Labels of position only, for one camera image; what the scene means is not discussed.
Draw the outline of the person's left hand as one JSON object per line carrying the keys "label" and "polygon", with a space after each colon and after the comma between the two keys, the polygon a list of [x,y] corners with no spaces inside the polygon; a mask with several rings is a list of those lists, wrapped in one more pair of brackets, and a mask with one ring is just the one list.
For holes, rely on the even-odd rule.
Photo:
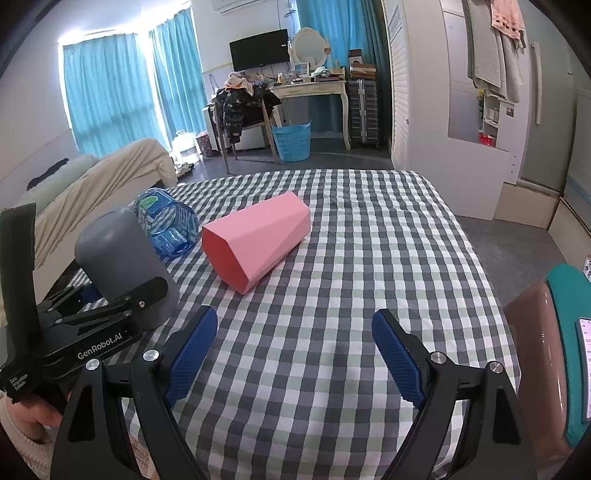
{"label": "person's left hand", "polygon": [[53,441],[46,428],[58,427],[62,414],[45,400],[33,397],[13,403],[1,395],[1,426],[21,457],[30,464],[48,467]]}

